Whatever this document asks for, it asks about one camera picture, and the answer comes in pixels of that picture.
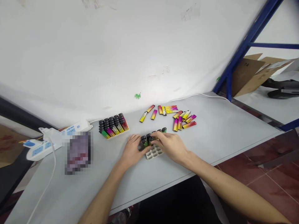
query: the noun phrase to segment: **green mark on wall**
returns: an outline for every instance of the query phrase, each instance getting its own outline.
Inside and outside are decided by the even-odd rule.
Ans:
[[[139,93],[139,94],[135,94],[135,96],[134,96],[137,100],[139,100],[140,99],[140,97],[141,97],[141,92]]]

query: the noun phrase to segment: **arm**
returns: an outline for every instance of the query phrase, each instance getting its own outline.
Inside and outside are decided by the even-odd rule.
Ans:
[[[154,132],[157,144],[173,161],[202,178],[232,208],[247,218],[261,223],[290,223],[276,208],[250,188],[214,168],[188,151],[176,134]]]
[[[136,164],[151,147],[146,147],[139,152],[140,135],[133,134],[129,139],[121,156],[121,159],[113,167],[106,182],[97,193],[87,210],[84,212],[78,224],[105,224],[109,212],[126,170]]]

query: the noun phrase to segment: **white power strip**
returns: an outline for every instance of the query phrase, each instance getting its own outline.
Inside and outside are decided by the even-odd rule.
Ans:
[[[61,132],[61,141],[62,136],[72,136],[75,135],[77,132],[84,132],[89,131],[93,126],[87,120],[82,120]],[[53,152],[51,143],[48,141],[37,141],[35,139],[30,139],[26,141],[23,146],[30,148],[26,155],[26,159],[31,161],[39,161],[43,159],[45,156],[49,155]],[[62,146],[62,143],[55,144],[53,143],[54,149],[59,149]]]

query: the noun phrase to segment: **cardboard box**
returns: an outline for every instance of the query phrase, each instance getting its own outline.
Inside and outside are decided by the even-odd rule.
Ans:
[[[240,96],[255,91],[277,70],[296,59],[265,57],[258,61],[262,54],[245,56],[232,76],[232,96]]]
[[[0,168],[12,164],[24,149],[19,141],[28,137],[0,125]]]

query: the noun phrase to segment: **blue metal shelf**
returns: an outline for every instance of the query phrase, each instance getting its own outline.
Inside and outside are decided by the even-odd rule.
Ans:
[[[267,25],[269,20],[272,18],[283,0],[268,0],[261,10],[259,16],[252,24],[246,37],[238,47],[228,66],[224,70],[219,81],[215,85],[213,92],[216,94],[222,89],[226,83],[226,98],[231,102],[231,86],[232,86],[232,74],[241,62],[243,57],[246,55],[250,47],[266,47],[266,48],[284,48],[284,49],[299,49],[299,44],[268,44],[268,43],[255,43],[255,40],[260,35],[264,27]],[[282,127],[283,131],[289,131],[299,126],[299,119],[292,121]]]

